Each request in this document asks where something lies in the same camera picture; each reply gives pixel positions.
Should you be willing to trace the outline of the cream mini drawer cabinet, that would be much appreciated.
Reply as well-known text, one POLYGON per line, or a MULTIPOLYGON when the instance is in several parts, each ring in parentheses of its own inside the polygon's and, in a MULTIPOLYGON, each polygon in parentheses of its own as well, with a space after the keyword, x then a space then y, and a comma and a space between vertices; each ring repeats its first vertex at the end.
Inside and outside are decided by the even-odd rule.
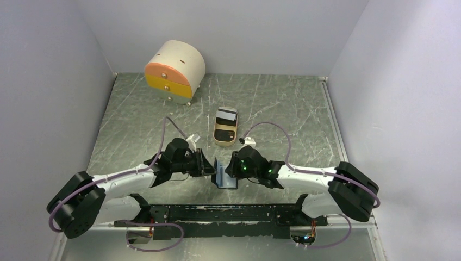
POLYGON ((165 42, 145 65, 145 80, 165 100, 190 105, 205 75, 201 53, 178 40, 165 42))

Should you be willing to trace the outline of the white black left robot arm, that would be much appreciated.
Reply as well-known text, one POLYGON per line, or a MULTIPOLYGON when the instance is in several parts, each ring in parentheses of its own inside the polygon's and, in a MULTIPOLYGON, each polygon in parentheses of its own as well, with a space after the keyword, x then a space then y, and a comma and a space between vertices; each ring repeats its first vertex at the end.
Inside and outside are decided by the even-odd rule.
POLYGON ((174 138, 164 151, 131 169, 108 175, 91 176, 85 171, 73 175, 46 207, 49 226, 73 239, 100 223, 155 223, 151 205, 137 190, 159 186, 174 173, 203 177, 215 175, 216 169, 193 141, 174 138))

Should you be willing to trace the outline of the stack of credit cards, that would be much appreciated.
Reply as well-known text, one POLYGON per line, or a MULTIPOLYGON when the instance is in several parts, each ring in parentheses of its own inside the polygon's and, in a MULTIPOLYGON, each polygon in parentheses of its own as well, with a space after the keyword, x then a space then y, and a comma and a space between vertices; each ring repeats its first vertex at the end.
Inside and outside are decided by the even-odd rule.
POLYGON ((234 108, 219 107, 216 112, 217 119, 235 121, 238 118, 238 112, 234 108))

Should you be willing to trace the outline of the black card in tray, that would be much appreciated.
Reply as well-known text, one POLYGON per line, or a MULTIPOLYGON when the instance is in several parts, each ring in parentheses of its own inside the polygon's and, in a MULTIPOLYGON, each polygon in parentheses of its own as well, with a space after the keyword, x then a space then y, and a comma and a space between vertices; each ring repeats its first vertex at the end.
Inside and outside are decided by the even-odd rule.
POLYGON ((235 139, 235 131, 216 129, 214 133, 214 138, 219 142, 232 142, 235 139))

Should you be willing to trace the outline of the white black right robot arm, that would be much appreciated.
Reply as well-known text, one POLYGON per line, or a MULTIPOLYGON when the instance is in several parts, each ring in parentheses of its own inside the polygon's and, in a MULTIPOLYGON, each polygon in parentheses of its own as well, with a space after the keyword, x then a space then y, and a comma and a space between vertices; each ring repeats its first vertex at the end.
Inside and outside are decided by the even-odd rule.
POLYGON ((271 189, 300 189, 301 203, 293 211, 299 225, 333 214, 367 222, 378 206, 377 183, 346 161, 336 167, 301 167, 267 160, 252 146, 244 146, 233 152, 225 173, 235 179, 255 178, 271 189))

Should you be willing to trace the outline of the beige oval plastic tray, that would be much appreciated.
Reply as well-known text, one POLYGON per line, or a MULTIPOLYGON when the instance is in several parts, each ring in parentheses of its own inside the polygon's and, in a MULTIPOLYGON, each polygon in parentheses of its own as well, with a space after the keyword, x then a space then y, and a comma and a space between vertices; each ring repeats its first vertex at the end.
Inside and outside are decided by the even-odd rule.
POLYGON ((235 143, 237 137, 237 130, 238 130, 238 118, 235 121, 228 121, 223 119, 217 119, 215 116, 215 125, 213 130, 213 138, 215 143, 219 146, 231 146, 235 143), (214 133, 216 129, 225 129, 225 130, 232 130, 235 131, 235 139, 232 142, 219 142, 215 140, 214 133))

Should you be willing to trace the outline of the black leather card holder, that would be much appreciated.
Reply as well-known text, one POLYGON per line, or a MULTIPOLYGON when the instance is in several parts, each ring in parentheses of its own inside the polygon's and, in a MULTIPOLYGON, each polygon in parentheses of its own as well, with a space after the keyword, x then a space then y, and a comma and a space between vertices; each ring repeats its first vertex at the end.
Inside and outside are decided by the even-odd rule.
POLYGON ((216 174, 211 176, 211 182, 218 189, 236 190, 238 189, 238 180, 226 172, 227 167, 228 164, 222 164, 215 158, 213 168, 216 170, 216 174))

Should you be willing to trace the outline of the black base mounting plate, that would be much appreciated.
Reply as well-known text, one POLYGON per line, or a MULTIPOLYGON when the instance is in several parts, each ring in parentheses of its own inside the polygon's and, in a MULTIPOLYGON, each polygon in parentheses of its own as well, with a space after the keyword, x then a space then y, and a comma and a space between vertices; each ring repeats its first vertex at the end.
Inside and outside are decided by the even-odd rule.
POLYGON ((150 214, 131 225, 115 221, 140 237, 173 238, 259 237, 289 239, 294 227, 327 226, 324 216, 307 217, 300 206, 282 204, 153 204, 150 214))

